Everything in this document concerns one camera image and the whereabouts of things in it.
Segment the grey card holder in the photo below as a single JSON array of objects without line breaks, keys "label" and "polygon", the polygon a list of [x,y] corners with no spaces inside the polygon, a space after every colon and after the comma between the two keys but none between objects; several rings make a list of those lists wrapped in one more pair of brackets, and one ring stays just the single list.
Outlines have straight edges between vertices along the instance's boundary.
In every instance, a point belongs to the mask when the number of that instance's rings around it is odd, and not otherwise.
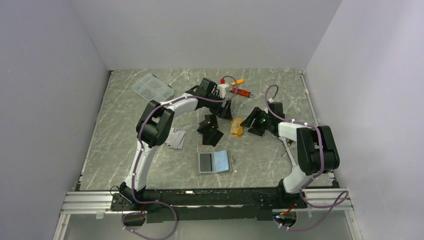
[{"label": "grey card holder", "polygon": [[232,172],[232,156],[229,150],[198,153],[198,173],[200,175]]}]

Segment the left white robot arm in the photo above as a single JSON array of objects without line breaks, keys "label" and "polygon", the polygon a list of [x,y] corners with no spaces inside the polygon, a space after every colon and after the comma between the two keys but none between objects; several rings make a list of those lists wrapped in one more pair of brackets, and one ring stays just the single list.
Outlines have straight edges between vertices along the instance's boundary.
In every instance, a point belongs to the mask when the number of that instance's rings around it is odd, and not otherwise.
[{"label": "left white robot arm", "polygon": [[147,176],[159,147],[168,139],[174,118],[200,108],[211,112],[222,109],[223,103],[229,103],[233,95],[226,94],[236,87],[235,84],[217,84],[203,78],[199,85],[187,90],[181,96],[169,101],[148,102],[137,125],[137,147],[131,170],[119,186],[119,194],[124,204],[131,210],[139,209],[144,203],[144,190]]}]

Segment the black card wallet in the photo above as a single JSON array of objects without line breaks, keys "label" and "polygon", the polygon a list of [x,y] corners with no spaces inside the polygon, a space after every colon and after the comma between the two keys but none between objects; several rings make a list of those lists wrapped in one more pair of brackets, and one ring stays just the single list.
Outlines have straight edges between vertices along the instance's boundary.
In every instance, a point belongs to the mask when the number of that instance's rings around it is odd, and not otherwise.
[{"label": "black card wallet", "polygon": [[219,130],[217,116],[214,114],[207,114],[205,119],[199,123],[197,132],[202,135],[202,144],[204,146],[215,147],[224,133]]}]

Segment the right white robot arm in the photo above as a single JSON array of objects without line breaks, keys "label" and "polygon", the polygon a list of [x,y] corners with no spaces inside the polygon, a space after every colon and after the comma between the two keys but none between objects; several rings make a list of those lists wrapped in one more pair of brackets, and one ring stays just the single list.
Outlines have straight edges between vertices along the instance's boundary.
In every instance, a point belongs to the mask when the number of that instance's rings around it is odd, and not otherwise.
[{"label": "right white robot arm", "polygon": [[267,102],[267,110],[255,107],[240,124],[248,132],[263,136],[269,131],[281,140],[296,143],[297,164],[289,176],[282,180],[283,189],[275,194],[276,203],[287,208],[295,201],[298,193],[318,173],[328,173],[340,166],[340,157],[332,130],[327,125],[317,127],[286,121],[281,102]]}]

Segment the silver credit cards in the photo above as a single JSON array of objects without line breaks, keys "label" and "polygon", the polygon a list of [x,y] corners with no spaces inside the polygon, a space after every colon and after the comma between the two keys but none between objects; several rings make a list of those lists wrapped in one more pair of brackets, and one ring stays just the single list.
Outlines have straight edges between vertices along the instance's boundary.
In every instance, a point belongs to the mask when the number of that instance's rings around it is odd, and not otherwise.
[{"label": "silver credit cards", "polygon": [[181,150],[184,146],[186,134],[187,132],[185,130],[172,127],[169,131],[165,144],[168,148]]}]

